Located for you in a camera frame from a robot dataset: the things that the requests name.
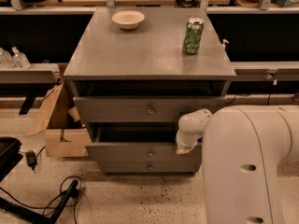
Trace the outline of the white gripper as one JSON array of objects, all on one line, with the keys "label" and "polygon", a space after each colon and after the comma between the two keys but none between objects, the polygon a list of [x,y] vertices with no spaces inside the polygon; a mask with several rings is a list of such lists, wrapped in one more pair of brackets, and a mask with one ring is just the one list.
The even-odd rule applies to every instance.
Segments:
[{"label": "white gripper", "polygon": [[184,133],[182,130],[178,130],[176,135],[176,143],[178,146],[176,153],[178,155],[188,154],[196,147],[201,137],[201,134]]}]

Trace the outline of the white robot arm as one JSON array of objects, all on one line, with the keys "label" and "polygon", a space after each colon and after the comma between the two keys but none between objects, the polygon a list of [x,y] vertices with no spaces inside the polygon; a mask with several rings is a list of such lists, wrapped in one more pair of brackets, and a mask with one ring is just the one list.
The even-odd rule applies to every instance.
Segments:
[{"label": "white robot arm", "polygon": [[183,115],[177,153],[198,141],[207,224],[285,223],[278,167],[299,161],[298,105],[233,105]]}]

